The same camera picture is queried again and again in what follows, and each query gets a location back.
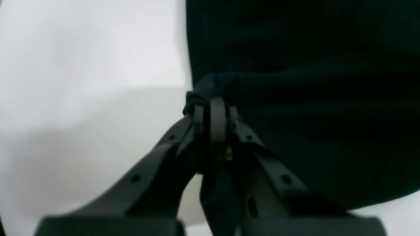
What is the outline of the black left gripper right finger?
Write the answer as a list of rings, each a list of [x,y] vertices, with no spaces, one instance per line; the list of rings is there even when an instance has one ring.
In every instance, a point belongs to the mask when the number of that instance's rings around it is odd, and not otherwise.
[[[211,216],[216,236],[385,236],[378,218],[345,212],[314,193],[240,120],[222,97],[210,102],[210,176],[230,184]]]

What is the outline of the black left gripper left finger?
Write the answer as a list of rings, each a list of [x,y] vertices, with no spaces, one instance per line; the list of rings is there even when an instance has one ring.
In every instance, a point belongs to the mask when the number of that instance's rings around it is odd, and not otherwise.
[[[44,218],[36,236],[184,236],[180,199],[197,172],[192,144],[204,108],[175,123],[108,191],[71,213]]]

